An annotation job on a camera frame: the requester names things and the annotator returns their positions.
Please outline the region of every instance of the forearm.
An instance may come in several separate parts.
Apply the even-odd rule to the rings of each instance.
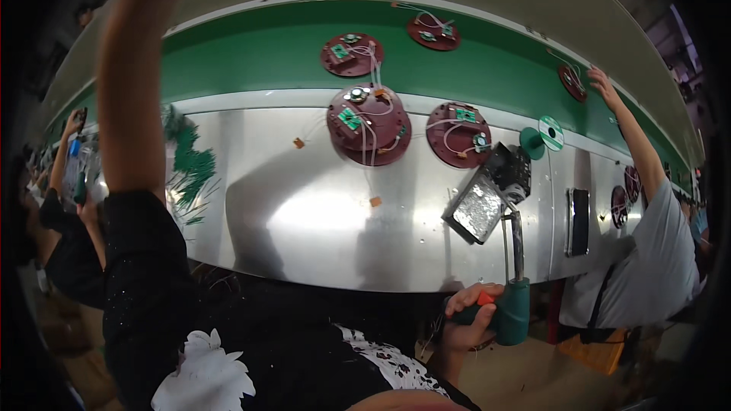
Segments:
[[[56,160],[53,161],[53,169],[48,182],[48,188],[55,189],[59,197],[61,196],[61,182],[64,180],[64,169],[66,169],[66,154],[69,151],[69,136],[65,133],[61,136],[61,143],[56,152]]]
[[[617,117],[619,127],[627,142],[629,153],[635,162],[635,169],[640,175],[640,181],[645,190],[648,203],[657,193],[658,188],[665,180],[665,172],[660,162],[657,151],[645,135],[635,119],[635,115],[624,104],[614,105],[613,113]]]
[[[99,224],[98,223],[86,224],[86,231],[89,233],[91,242],[94,243],[94,250],[96,251],[96,256],[99,258],[99,264],[102,266],[102,270],[104,270],[105,268],[107,268],[107,258],[104,253],[105,243],[104,243],[104,238],[102,237],[102,231],[101,231],[101,229],[99,229]]]
[[[430,370],[449,381],[452,386],[458,388],[459,374],[462,371],[465,354],[465,352],[448,350],[438,346],[426,365]]]
[[[161,37],[169,0],[118,0],[99,60],[99,137],[111,192],[150,190],[162,199]]]

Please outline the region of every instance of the black shirt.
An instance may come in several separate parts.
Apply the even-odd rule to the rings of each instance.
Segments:
[[[92,308],[104,308],[102,265],[86,226],[77,215],[67,213],[55,189],[46,192],[39,211],[41,225],[61,234],[45,271],[62,294]]]
[[[317,292],[266,283],[245,286],[242,293],[207,306],[188,272],[183,236],[157,197],[149,192],[111,195],[105,216],[105,355],[128,409],[151,408],[194,330],[216,329],[226,353],[243,352],[238,360],[256,388],[253,397],[241,398],[243,409],[347,409],[393,389],[382,370],[359,347],[344,342],[345,331],[334,325],[342,322],[362,330],[369,341],[387,343],[381,338],[388,338],[388,331],[379,330],[377,322],[367,324],[353,311],[342,316]],[[352,326],[359,319],[361,326]],[[382,355],[388,354],[379,354],[388,362],[390,357]],[[419,370],[420,380],[445,390],[460,405],[479,409],[421,363],[410,365],[386,363],[395,374]]]

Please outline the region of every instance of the black sleeve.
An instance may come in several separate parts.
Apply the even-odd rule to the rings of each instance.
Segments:
[[[105,202],[105,356],[127,409],[151,409],[196,318],[186,244],[164,205],[147,191]]]
[[[72,226],[81,222],[77,215],[67,213],[59,200],[59,193],[49,189],[41,205],[38,217],[44,228],[50,228],[61,234],[67,233]]]

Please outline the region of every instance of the worker in gray shirt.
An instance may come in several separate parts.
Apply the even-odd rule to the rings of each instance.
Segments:
[[[687,306],[705,284],[699,278],[688,218],[657,152],[607,75],[593,66],[587,73],[617,118],[648,205],[627,255],[611,267],[567,279],[559,322],[589,329],[661,322]]]

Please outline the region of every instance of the gray shirt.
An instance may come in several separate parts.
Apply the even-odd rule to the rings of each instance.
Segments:
[[[688,221],[670,181],[658,188],[604,292],[598,328],[635,327],[666,320],[702,289]],[[559,322],[586,327],[609,267],[567,279]]]

